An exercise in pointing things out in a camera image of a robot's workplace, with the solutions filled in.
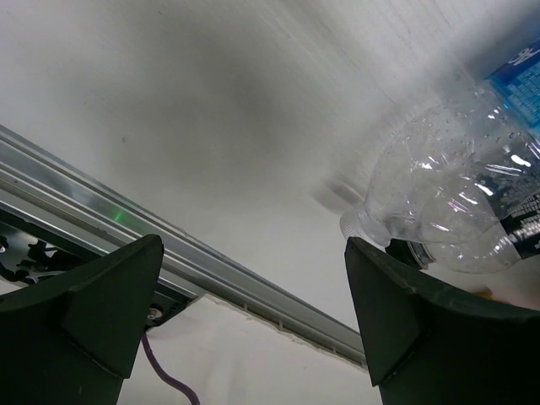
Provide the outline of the clear bottle dark label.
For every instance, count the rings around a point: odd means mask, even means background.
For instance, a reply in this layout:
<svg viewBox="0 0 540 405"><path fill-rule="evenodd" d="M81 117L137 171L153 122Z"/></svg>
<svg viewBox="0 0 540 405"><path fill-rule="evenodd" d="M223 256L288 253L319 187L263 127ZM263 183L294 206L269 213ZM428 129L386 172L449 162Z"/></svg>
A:
<svg viewBox="0 0 540 405"><path fill-rule="evenodd" d="M475 240L458 244L392 240L385 252L418 270L436 264L459 273L504 271L539 255L539 196L527 199Z"/></svg>

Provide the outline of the clear bottle blue label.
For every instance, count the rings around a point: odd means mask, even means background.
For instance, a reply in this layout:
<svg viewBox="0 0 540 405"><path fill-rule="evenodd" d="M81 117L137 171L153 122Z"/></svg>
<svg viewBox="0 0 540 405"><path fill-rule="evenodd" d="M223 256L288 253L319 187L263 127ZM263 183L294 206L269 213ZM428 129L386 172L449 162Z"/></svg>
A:
<svg viewBox="0 0 540 405"><path fill-rule="evenodd" d="M340 219L344 236L478 238L539 188L539 45L406 124L376 162L368 190Z"/></svg>

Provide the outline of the aluminium front frame rail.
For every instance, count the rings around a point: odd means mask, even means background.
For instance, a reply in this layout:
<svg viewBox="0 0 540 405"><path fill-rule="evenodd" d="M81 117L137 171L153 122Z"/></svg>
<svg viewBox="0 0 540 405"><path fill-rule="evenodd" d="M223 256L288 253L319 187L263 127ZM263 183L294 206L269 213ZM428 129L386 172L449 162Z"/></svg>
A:
<svg viewBox="0 0 540 405"><path fill-rule="evenodd" d="M354 329L6 127L1 129L1 208L100 254L147 234L159 235L165 245L162 284L194 297L216 295L280 330L367 366L361 337Z"/></svg>

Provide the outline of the orange juice bottle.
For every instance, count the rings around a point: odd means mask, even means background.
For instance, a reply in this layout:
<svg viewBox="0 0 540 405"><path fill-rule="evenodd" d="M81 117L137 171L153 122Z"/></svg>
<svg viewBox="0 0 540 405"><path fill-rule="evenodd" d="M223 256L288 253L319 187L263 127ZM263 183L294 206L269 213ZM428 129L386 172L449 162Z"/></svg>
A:
<svg viewBox="0 0 540 405"><path fill-rule="evenodd" d="M477 289L474 290L472 293L486 300L497 300L494 296L493 291L489 288Z"/></svg>

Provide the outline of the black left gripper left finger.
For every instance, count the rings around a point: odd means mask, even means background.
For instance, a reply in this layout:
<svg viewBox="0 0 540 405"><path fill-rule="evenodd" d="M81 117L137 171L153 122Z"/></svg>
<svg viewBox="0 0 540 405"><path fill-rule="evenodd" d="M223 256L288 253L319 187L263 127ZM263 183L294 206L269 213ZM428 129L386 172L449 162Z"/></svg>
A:
<svg viewBox="0 0 540 405"><path fill-rule="evenodd" d="M132 373L164 247L146 235L1 298L3 404L114 404Z"/></svg>

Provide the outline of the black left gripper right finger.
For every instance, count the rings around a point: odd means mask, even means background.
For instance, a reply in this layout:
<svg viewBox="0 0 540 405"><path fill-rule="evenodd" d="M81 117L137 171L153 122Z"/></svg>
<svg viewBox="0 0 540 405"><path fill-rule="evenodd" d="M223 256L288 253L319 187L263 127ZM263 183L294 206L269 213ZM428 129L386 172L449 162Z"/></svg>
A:
<svg viewBox="0 0 540 405"><path fill-rule="evenodd" d="M539 314L415 270L360 238L345 249L371 383L385 404L536 404Z"/></svg>

